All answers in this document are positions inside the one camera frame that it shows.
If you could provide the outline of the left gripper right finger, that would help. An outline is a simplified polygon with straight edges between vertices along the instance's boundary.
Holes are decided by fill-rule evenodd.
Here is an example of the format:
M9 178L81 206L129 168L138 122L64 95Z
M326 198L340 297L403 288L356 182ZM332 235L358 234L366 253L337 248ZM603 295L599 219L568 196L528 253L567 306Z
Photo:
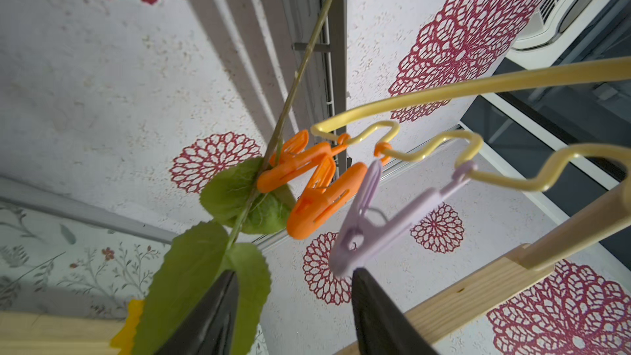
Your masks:
M352 305L359 353L437 355L364 268L353 272Z

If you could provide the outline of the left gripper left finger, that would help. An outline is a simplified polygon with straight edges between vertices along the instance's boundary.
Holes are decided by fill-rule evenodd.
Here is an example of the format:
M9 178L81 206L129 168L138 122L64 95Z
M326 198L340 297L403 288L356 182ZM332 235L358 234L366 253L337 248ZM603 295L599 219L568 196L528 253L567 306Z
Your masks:
M157 353L229 355L237 319L238 296L236 272L222 272Z

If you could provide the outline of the wooden clothes rack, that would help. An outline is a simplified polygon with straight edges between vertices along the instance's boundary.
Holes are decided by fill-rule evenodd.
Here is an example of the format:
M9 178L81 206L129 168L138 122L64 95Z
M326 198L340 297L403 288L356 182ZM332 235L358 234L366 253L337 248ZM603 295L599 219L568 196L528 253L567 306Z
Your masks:
M429 345L549 276L555 263L630 224L630 188L619 184L531 245L522 245L403 312ZM4 354L116 354L116 320L89 320L5 312ZM345 353L359 353L358 341Z

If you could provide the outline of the yellow artificial flower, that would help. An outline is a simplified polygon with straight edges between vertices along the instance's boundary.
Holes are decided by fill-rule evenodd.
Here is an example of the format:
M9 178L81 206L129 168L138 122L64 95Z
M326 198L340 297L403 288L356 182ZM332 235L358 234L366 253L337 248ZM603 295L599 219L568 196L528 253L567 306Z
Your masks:
M288 120L289 113L292 109L293 103L296 100L299 87L303 76L307 70L308 63L312 57L312 54L315 50L316 44L318 43L318 39L320 39L320 35L322 29L327 21L327 17L330 11L330 7L334 0L325 0L321 5L320 14L316 20L315 26L313 28L311 37L303 50L304 55L302 57L302 62L295 72L294 80L292 82L291 89L289 90L288 97L285 100L284 107L282 109L281 114L279 115L278 121L275 125L274 131L272 133L271 139L268 142L268 147L266 150L266 154L264 155L263 163L258 167L259 171L257 172L257 176L260 176L262 172L268 168L269 166L269 158L271 155L276 152L277 156L280 155L280 138L284 131L284 125ZM228 249L232 246L237 246L236 240L241 232L241 229L246 221L247 215L253 210L253 205L260 193L255 188L250 191L248 194L248 198L243 204L243 211L238 215L235 226L231 229L231 232L228 236ZM118 351L118 354L131 354L132 347L134 345L134 338L136 336L136 329L141 320L141 308L143 303L140 301L132 301L131 302L131 311L128 312L128 318L123 325L123 328L118 332L115 337L109 343L111 349L115 349Z

